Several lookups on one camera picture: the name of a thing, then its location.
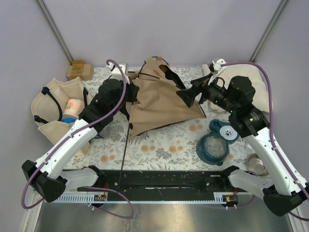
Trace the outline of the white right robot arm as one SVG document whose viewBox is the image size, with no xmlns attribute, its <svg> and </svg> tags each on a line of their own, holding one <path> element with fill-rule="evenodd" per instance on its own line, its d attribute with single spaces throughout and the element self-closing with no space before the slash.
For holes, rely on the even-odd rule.
<svg viewBox="0 0 309 232">
<path fill-rule="evenodd" d="M 255 195 L 279 217 L 294 210 L 307 199 L 309 183 L 275 145 L 270 123 L 252 103 L 255 89 L 250 79 L 235 76 L 228 88 L 210 80 L 209 75 L 194 79 L 189 89 L 179 90 L 177 95 L 192 107 L 200 94 L 200 103 L 210 101 L 230 113 L 231 127 L 253 148 L 271 177 L 271 180 L 263 180 L 232 166 L 225 169 L 227 175 L 220 178 L 220 187 L 225 191 L 236 187 Z"/>
</svg>

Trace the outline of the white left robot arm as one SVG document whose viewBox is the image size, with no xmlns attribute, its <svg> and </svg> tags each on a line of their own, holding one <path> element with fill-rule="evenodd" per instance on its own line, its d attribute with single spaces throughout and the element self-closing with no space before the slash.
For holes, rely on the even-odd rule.
<svg viewBox="0 0 309 232">
<path fill-rule="evenodd" d="M 27 160 L 22 164 L 27 185 L 48 203 L 57 200 L 69 189 L 84 186 L 90 186 L 94 191 L 103 189 L 103 172 L 95 166 L 68 172 L 63 168 L 83 145 L 113 121 L 117 112 L 124 112 L 125 103 L 137 100 L 138 91 L 139 87 L 132 82 L 105 80 L 60 141 L 36 161 Z"/>
</svg>

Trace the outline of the beige fabric pet tent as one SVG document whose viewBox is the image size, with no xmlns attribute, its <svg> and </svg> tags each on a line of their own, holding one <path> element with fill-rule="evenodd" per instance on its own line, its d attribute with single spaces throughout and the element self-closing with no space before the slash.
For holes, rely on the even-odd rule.
<svg viewBox="0 0 309 232">
<path fill-rule="evenodd" d="M 183 121 L 205 117 L 197 102 L 191 108 L 176 94 L 173 81 L 141 76 L 131 79 L 139 87 L 137 101 L 127 103 L 131 131 L 129 140 L 147 131 Z"/>
</svg>

